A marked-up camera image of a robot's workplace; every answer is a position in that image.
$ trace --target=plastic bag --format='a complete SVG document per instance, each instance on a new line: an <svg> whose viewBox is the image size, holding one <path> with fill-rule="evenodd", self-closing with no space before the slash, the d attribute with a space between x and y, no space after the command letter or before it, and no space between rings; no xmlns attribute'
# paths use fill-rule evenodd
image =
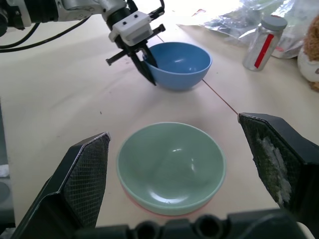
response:
<svg viewBox="0 0 319 239"><path fill-rule="evenodd" d="M277 15L288 21L273 56L293 58L303 45L303 38L312 21L319 14L318 0L212 0L194 1L195 14L188 16L184 8L176 9L183 15L184 25L201 25L230 35L226 41L248 45L264 15Z"/></svg>

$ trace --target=red label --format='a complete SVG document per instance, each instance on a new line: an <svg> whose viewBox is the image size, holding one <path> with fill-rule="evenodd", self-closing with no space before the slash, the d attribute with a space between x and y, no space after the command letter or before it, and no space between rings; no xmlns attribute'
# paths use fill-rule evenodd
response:
<svg viewBox="0 0 319 239"><path fill-rule="evenodd" d="M259 68L261 62L263 61L264 56L265 56L265 54L266 54L266 52L267 52L267 50L268 50L268 48L269 48L269 46L270 46L270 43L271 43L271 41L273 40L273 38L274 38L274 35L272 35L272 34L269 34L269 35L267 36L267 39L266 39L266 41L265 41L265 43L264 43L264 45L263 45L263 48L261 48L261 51L260 51L260 53L259 53L259 56L257 57L257 60L256 60L256 62L255 62L255 67L256 67L256 68Z"/></svg>

